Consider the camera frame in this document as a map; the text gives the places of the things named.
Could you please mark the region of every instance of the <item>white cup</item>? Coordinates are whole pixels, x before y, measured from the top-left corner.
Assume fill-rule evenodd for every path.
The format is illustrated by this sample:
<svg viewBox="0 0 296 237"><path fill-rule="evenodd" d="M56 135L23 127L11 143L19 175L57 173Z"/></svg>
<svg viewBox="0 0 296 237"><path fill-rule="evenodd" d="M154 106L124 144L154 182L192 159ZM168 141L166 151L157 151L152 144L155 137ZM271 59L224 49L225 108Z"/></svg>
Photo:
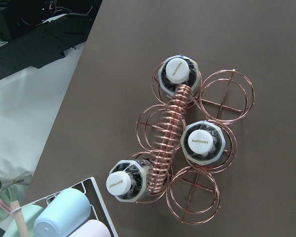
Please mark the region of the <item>white cup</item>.
<svg viewBox="0 0 296 237"><path fill-rule="evenodd" d="M61 191L35 220L37 237L67 237L90 216L88 198L79 190Z"/></svg>
<svg viewBox="0 0 296 237"><path fill-rule="evenodd" d="M111 237L111 234L101 221L89 220L69 237Z"/></svg>

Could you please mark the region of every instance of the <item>wooden handle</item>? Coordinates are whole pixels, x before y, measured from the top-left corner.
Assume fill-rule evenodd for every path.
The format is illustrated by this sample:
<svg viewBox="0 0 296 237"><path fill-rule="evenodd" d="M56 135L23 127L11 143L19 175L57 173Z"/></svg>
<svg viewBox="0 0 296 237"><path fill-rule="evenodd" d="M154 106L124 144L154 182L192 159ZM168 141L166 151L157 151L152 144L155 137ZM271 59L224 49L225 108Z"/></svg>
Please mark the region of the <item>wooden handle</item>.
<svg viewBox="0 0 296 237"><path fill-rule="evenodd" d="M12 210L15 210L20 207L18 200L11 202L10 205L11 205ZM24 217L23 217L21 210L14 214L14 219L15 219L16 226L18 227L20 236L21 237L30 237L30 234L29 234L28 228L26 226L26 223L24 221Z"/></svg>

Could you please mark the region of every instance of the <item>pink object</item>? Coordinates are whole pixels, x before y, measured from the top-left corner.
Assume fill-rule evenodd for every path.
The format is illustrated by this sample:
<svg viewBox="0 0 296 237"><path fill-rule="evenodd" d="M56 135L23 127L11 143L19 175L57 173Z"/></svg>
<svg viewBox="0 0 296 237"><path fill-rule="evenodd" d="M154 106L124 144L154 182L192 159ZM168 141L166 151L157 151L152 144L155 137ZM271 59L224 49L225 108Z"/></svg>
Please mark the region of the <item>pink object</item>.
<svg viewBox="0 0 296 237"><path fill-rule="evenodd" d="M11 207L8 204L6 204L1 198L0 198L0 208L13 217L13 215L11 214L11 211L12 211Z"/></svg>
<svg viewBox="0 0 296 237"><path fill-rule="evenodd" d="M101 221L89 220L69 237L111 237L111 234Z"/></svg>

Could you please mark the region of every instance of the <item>white bottle cap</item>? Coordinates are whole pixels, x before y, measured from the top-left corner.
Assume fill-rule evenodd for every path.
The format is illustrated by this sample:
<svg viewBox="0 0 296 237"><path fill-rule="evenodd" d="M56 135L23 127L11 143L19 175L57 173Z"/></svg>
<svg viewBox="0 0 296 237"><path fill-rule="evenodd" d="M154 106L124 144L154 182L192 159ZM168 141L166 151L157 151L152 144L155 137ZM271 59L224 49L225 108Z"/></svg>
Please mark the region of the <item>white bottle cap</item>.
<svg viewBox="0 0 296 237"><path fill-rule="evenodd" d="M208 153L213 147L213 137L204 130L196 130L188 137L189 148L200 155Z"/></svg>
<svg viewBox="0 0 296 237"><path fill-rule="evenodd" d="M127 193L130 190L131 185L131 179L124 171L114 172L107 178L107 190L114 196Z"/></svg>
<svg viewBox="0 0 296 237"><path fill-rule="evenodd" d="M171 59L166 66L166 76L170 82L179 84L188 80L189 68L183 58Z"/></svg>

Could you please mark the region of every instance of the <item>light blue cup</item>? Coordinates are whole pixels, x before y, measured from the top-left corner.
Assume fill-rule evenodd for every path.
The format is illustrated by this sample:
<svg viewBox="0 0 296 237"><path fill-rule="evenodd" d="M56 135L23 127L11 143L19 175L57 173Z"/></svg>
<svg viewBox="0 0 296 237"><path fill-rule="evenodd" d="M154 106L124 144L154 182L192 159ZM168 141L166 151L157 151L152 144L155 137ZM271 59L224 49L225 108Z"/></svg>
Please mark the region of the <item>light blue cup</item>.
<svg viewBox="0 0 296 237"><path fill-rule="evenodd" d="M61 191L35 220L37 237L67 237L88 219L91 206L79 190Z"/></svg>

